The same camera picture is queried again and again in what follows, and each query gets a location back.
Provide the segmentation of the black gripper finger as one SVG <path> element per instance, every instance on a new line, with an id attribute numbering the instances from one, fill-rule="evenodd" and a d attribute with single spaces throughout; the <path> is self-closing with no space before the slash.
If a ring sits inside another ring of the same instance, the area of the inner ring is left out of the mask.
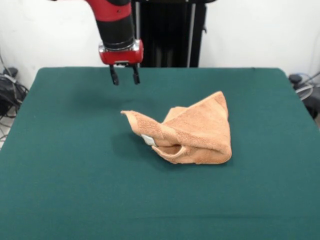
<path id="1" fill-rule="evenodd" d="M 109 71 L 110 71 L 110 75 L 111 75 L 111 79 L 112 79 L 112 82 L 115 86 L 118 86 L 119 85 L 119 79 L 118 79 L 118 75 L 115 71 L 115 68 L 114 68 L 114 65 L 113 64 L 110 64 L 109 65 Z"/>
<path id="2" fill-rule="evenodd" d="M 134 83 L 136 85 L 140 84 L 140 77 L 139 77 L 139 72 L 138 72 L 138 65 L 137 64 L 134 64 L 132 66 L 132 69 L 133 69 L 133 80 L 134 80 Z"/>

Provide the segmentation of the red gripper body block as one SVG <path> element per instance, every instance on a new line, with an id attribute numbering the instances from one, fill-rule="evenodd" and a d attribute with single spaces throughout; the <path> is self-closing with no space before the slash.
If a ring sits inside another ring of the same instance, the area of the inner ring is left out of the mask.
<path id="1" fill-rule="evenodd" d="M 110 50 L 102 43 L 99 45 L 99 56 L 105 65 L 135 65 L 143 61 L 144 45 L 136 39 L 132 45 L 124 49 Z"/>

